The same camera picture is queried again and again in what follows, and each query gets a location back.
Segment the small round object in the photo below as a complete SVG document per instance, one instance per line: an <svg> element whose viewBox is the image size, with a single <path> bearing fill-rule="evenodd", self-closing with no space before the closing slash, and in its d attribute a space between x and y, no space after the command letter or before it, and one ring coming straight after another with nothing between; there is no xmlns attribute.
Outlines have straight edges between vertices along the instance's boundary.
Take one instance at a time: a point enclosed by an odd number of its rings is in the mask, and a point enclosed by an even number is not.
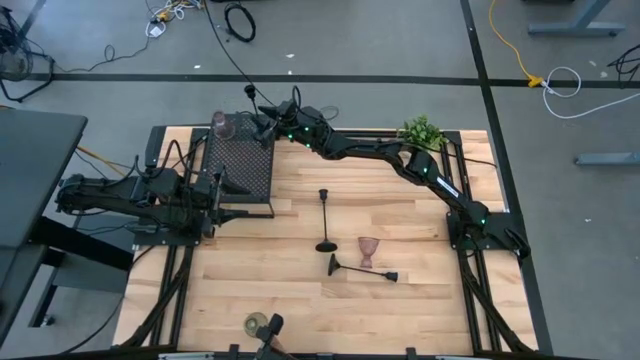
<svg viewBox="0 0 640 360"><path fill-rule="evenodd" d="M269 320L267 320L267 316L263 313L252 313L244 319L244 332L252 338L256 337L256 332L262 326L269 325Z"/></svg>

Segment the black desk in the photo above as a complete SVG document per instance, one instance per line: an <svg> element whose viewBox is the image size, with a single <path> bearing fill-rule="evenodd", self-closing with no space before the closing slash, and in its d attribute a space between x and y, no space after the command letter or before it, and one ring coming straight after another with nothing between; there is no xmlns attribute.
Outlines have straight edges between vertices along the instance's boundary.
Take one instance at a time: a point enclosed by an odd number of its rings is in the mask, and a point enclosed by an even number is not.
<svg viewBox="0 0 640 360"><path fill-rule="evenodd" d="M0 110L0 344L41 264L60 266L65 252L120 270L131 263L129 252L41 216L86 124L82 116Z"/></svg>

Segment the concrete floor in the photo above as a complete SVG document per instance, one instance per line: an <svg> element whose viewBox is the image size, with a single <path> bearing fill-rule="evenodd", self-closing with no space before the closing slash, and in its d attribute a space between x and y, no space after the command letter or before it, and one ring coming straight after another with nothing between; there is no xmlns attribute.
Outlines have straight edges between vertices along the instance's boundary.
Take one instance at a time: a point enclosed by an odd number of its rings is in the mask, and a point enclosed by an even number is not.
<svg viewBox="0 0 640 360"><path fill-rule="evenodd" d="M33 1L5 0L22 23ZM585 1L548 5L498 1L496 26L516 44L530 70L546 76L554 67L575 68L585 79L613 80L606 68L640 38L640 6L612 2L602 20L626 22L617 38L530 38L529 22L566 19ZM151 5L163 3L150 0ZM515 56L488 24L490 0L471 1L490 78L522 79ZM327 0L255 1L245 4L256 18L251 44L227 46L239 65L254 75L412 75L477 78L465 22L457 1ZM222 19L221 5L214 17ZM104 46L128 54L144 44L146 6L142 0L47 0L28 36L61 66L102 60ZM138 57L97 68L99 74L237 74L210 34L204 14L187 12ZM12 84L20 92L35 82ZM89 118L82 144L119 162L142 154L153 125L208 122L216 109L250 107L241 82L58 81L18 108L81 114ZM272 101L290 97L292 83L259 83ZM407 83L304 83L304 103L336 105L336 127L397 127L426 113L441 128L489 129L478 86ZM640 99L565 121L551 116L542 90L492 88L522 206L554 352L588 358L638 358L640 318L640 168L579 168L581 152L639 151ZM558 113L574 114L633 94L634 90L585 89L571 100L551 99ZM77 159L66 175L92 173ZM65 223L68 216L49 215ZM0 357L53 353L90 334L113 309L117 296L62 293L53 311L75 332L51 342L29 341L49 329L17 328ZM91 306L98 309L82 312ZM92 349L110 345L111 324Z"/></svg>

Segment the black candlestick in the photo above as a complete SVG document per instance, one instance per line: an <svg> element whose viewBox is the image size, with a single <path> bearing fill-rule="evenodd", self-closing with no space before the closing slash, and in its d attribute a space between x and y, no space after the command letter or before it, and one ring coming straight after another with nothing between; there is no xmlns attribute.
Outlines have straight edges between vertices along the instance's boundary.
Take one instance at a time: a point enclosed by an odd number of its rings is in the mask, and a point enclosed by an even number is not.
<svg viewBox="0 0 640 360"><path fill-rule="evenodd" d="M350 266L344 266L344 265L341 265L338 262L338 259L336 259L336 254L331 254L331 259L329 259L329 271L328 271L329 276L333 275L333 273L336 270L340 269L340 268L360 271L360 272L364 272L364 273L368 273L368 274L380 275L380 276L384 277L387 280L391 280L393 282L398 282L398 273L397 272L389 271L389 272L386 272L386 273L378 273L378 272L375 272L375 271L369 271L369 270L353 268L353 267L350 267Z"/></svg>
<svg viewBox="0 0 640 360"><path fill-rule="evenodd" d="M322 242L320 242L320 243L318 243L318 245L316 245L316 251L318 251L318 252L334 252L334 251L338 250L338 245L332 243L327 238L327 209L326 209L326 202L327 202L327 194L329 193L329 190L320 189L319 193L320 193L320 200L322 200L322 215L324 216L324 240L322 240Z"/></svg>

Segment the potted plant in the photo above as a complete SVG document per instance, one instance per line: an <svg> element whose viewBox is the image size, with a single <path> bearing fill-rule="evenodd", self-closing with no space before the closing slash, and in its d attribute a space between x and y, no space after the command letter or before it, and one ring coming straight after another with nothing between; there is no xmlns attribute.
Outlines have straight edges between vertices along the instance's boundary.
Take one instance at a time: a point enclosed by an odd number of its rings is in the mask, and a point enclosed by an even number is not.
<svg viewBox="0 0 640 360"><path fill-rule="evenodd" d="M404 122L404 127L398 129L398 138L424 151L438 150L440 145L446 144L447 139L440 133L440 129L429 124L427 115L420 115Z"/></svg>

